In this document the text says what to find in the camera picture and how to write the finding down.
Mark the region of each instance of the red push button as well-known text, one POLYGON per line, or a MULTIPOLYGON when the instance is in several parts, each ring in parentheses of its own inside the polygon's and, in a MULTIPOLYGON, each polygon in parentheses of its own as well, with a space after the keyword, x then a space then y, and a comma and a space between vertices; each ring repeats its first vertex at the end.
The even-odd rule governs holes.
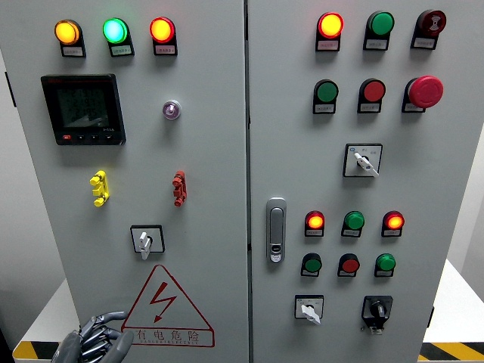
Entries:
POLYGON ((435 106, 444 94, 444 85, 435 76, 417 78, 408 90, 410 102, 420 108, 435 106))

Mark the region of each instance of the white switch handle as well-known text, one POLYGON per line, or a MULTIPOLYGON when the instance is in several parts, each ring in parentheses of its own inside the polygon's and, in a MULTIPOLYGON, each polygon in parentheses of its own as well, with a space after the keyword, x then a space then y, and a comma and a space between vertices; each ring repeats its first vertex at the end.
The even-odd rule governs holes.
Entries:
POLYGON ((301 305, 301 309, 306 319, 316 325, 321 325, 318 314, 315 313, 315 310, 311 306, 301 305))
POLYGON ((141 251, 141 258, 143 260, 147 259, 150 254, 151 247, 151 237, 146 234, 146 232, 141 233, 139 237, 139 249, 141 251))
POLYGON ((358 165, 360 165, 364 171, 369 172, 375 178, 379 175, 377 170, 375 170, 373 165, 371 165, 371 163, 368 161, 366 157, 363 157, 359 153, 355 153, 355 158, 356 158, 356 161, 358 162, 358 165))

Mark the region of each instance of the meter display screen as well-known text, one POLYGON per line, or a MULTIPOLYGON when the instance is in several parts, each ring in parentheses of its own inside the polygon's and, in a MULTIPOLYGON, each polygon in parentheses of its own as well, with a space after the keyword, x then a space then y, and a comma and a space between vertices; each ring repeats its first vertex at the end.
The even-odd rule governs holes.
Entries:
POLYGON ((41 78, 59 145, 121 145, 126 141, 113 74, 41 78))

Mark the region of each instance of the red terminal connector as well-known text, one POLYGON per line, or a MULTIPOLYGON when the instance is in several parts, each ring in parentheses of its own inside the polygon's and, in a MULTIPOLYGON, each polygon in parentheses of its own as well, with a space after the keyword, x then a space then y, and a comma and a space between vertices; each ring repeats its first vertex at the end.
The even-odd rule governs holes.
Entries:
POLYGON ((187 200, 187 184, 185 180, 185 173, 181 170, 177 171, 172 181, 175 190, 173 196, 175 199, 175 206, 182 206, 187 200))

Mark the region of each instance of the white wall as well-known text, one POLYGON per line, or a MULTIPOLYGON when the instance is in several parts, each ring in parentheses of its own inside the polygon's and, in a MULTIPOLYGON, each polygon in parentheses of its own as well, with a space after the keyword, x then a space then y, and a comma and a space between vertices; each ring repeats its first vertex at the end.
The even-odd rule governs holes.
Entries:
POLYGON ((1 52, 0 125, 0 329, 13 349, 65 277, 1 52))

